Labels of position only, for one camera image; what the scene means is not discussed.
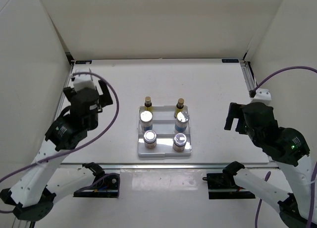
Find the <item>yellow small bottle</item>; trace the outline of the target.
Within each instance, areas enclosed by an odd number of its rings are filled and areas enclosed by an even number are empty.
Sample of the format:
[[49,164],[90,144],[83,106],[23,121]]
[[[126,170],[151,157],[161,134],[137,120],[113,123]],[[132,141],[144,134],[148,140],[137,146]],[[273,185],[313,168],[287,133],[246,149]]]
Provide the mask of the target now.
[[174,117],[177,118],[177,114],[181,112],[184,108],[184,99],[179,98],[175,106]]
[[144,107],[146,111],[149,111],[149,112],[153,111],[153,104],[152,104],[152,99],[150,96],[145,97]]

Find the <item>silver-lid shaker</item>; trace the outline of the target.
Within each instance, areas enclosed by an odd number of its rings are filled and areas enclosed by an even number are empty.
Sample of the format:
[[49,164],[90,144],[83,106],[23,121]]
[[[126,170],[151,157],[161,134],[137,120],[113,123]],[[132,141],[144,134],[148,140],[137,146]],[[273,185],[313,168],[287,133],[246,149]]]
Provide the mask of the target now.
[[189,123],[190,116],[188,112],[182,111],[179,112],[176,116],[176,121],[175,121],[175,130],[177,132],[185,132],[187,129],[188,123]]
[[150,111],[143,111],[140,113],[140,124],[143,132],[152,130],[153,128],[153,114]]

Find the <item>white-lid sauce jar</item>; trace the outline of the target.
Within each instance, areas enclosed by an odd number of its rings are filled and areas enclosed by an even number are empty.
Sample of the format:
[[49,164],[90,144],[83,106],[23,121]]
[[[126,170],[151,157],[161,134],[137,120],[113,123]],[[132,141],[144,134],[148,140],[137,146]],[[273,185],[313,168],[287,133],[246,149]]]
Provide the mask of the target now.
[[147,130],[143,136],[145,147],[153,149],[157,145],[157,134],[153,130]]
[[183,133],[177,133],[173,139],[173,149],[176,152],[182,152],[185,149],[187,137]]

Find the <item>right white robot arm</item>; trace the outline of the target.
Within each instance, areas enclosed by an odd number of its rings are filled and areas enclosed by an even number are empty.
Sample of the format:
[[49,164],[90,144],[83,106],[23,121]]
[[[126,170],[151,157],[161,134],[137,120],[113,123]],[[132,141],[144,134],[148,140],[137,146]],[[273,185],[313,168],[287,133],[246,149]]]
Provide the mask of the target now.
[[238,120],[236,132],[248,135],[252,143],[272,158],[283,172],[291,192],[279,189],[234,161],[223,170],[223,184],[242,187],[270,205],[289,228],[317,226],[317,166],[309,146],[299,131],[278,125],[273,107],[261,102],[231,103],[225,123],[230,130]]

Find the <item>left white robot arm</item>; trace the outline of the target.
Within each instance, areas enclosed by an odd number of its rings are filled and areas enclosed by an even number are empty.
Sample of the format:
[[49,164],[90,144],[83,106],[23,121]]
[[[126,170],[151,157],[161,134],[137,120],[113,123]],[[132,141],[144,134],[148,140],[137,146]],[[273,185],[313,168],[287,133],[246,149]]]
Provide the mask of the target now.
[[74,81],[63,92],[70,102],[45,133],[44,141],[32,164],[18,170],[26,173],[11,188],[0,192],[1,200],[13,206],[11,213],[20,220],[37,222],[44,218],[62,198],[103,185],[109,176],[94,162],[84,163],[75,175],[58,183],[50,183],[59,165],[71,153],[84,148],[95,139],[79,146],[88,131],[98,126],[99,113],[103,108],[118,104],[114,89],[103,79],[98,81],[100,95],[91,79]]

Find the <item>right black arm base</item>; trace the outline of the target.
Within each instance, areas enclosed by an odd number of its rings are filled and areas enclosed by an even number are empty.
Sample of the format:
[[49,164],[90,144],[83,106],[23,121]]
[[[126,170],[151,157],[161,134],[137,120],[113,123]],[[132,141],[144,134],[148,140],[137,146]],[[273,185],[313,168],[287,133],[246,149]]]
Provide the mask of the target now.
[[255,195],[243,187],[238,186],[234,176],[245,166],[234,161],[227,165],[220,173],[207,173],[202,178],[207,182],[208,195],[210,200],[238,200],[255,199]]

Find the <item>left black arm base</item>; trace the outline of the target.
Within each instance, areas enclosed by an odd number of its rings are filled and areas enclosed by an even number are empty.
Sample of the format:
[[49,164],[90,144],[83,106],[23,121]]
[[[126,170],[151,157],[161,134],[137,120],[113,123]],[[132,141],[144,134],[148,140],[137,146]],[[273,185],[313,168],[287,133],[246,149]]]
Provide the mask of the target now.
[[118,198],[120,190],[120,174],[105,172],[101,166],[91,162],[82,165],[89,169],[95,177],[92,185],[86,189],[79,189],[73,193],[77,198]]

